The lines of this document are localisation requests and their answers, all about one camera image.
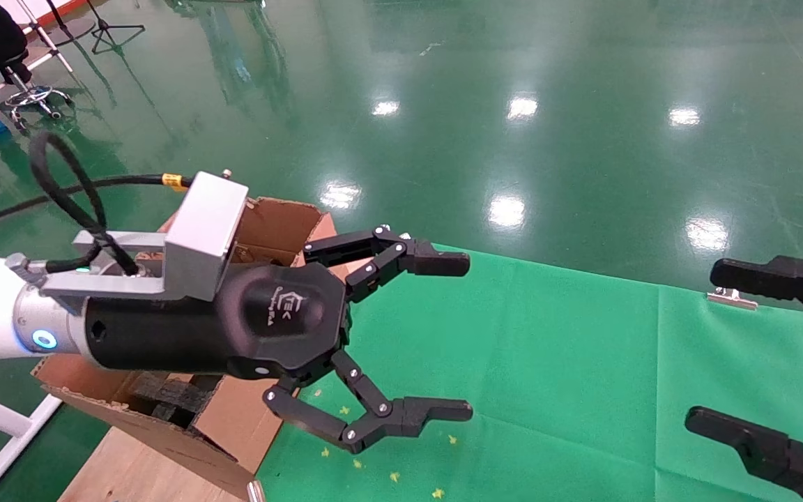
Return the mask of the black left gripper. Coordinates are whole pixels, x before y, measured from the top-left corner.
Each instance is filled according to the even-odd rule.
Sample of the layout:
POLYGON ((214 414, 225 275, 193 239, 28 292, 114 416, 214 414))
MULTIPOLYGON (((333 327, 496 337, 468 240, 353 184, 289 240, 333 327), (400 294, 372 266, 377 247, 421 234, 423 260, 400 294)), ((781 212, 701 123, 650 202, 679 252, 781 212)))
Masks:
POLYGON ((351 454, 386 436, 420 436, 430 420, 473 417, 466 400, 389 400, 339 350, 349 340, 347 300, 359 303, 401 273, 463 277, 471 269, 469 254, 442 252, 429 241, 402 238, 380 225, 309 241, 303 257, 307 265, 302 267, 232 266, 211 301, 89 299, 90 356, 112 370, 282 376, 263 394, 270 412, 351 454), (345 283, 328 270, 354 261, 364 264, 348 273, 345 283), (328 369, 365 409, 350 425, 294 397, 301 386, 296 379, 312 381, 328 369))

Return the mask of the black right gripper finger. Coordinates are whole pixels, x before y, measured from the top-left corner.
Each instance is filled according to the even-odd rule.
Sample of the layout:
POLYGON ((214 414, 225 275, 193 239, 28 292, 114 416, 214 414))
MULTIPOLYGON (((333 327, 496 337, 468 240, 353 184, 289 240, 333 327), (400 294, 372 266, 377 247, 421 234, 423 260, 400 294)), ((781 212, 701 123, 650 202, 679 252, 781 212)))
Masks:
POLYGON ((691 408, 688 431, 732 448, 750 476, 803 499, 803 443, 789 435, 711 408, 691 408))
POLYGON ((724 289, 803 304, 803 259, 777 255, 766 264, 720 259, 710 271, 711 283, 724 289))

